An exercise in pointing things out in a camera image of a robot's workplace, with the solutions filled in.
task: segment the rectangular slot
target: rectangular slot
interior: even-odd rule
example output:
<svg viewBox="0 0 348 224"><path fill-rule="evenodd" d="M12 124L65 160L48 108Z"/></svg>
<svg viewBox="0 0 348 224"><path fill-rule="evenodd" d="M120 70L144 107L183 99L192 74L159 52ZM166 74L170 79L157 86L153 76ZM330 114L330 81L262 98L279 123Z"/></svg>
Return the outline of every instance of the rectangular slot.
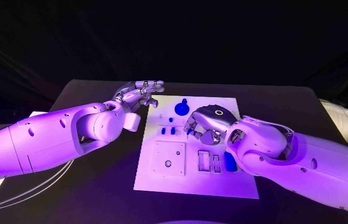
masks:
<svg viewBox="0 0 348 224"><path fill-rule="evenodd" d="M199 171L210 172L210 153L199 151Z"/></svg>
<svg viewBox="0 0 348 224"><path fill-rule="evenodd" d="M220 158L218 155L213 156L215 173L220 173Z"/></svg>

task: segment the black curtain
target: black curtain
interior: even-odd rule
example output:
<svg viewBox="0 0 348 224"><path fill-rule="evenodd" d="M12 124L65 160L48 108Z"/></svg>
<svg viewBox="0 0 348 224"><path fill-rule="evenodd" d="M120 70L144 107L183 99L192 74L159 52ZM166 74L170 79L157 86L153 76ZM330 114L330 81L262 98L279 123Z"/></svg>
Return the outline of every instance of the black curtain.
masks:
<svg viewBox="0 0 348 224"><path fill-rule="evenodd" d="M2 0L3 112L72 79L310 86L347 101L347 0Z"/></svg>

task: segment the blue knob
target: blue knob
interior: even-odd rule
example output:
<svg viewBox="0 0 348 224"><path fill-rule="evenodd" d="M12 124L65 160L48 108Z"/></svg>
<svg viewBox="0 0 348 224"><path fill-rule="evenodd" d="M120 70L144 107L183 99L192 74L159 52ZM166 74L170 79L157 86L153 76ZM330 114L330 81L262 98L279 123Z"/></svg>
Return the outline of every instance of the blue knob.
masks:
<svg viewBox="0 0 348 224"><path fill-rule="evenodd" d="M187 99L183 99L183 102L176 105L176 114L179 116L186 116L189 114L190 107L187 105Z"/></svg>

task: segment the white board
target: white board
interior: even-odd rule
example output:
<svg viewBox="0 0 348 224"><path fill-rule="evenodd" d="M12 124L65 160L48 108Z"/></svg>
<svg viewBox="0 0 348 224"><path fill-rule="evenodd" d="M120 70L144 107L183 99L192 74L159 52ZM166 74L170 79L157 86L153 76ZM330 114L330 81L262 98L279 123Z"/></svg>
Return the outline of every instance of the white board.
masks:
<svg viewBox="0 0 348 224"><path fill-rule="evenodd" d="M185 133L189 116L202 106L220 105L241 119L236 99L163 95L156 98L160 104L159 108L149 108L134 190L259 199L254 176L241 168L236 172L226 170L223 141L209 146ZM174 107L183 98L187 99L190 111L186 116L179 116ZM200 152L200 158L199 151L208 151L209 155ZM200 171L199 164L210 171Z"/></svg>

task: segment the table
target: table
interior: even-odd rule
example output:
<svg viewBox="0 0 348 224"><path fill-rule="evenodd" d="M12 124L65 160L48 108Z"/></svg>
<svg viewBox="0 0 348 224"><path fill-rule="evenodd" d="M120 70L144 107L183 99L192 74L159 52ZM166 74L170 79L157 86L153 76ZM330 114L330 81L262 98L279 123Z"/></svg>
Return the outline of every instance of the table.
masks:
<svg viewBox="0 0 348 224"><path fill-rule="evenodd" d="M72 80L52 111L107 101L126 82ZM166 83L167 95L235 97L241 115L289 126L344 143L310 88ZM26 202L0 209L3 223L159 223L209 220L226 223L348 223L348 212L328 207L275 182L256 177L259 200L134 191L147 107L136 133L124 131L104 148L77 159L58 183ZM46 180L58 168L11 177L0 187L8 199Z"/></svg>

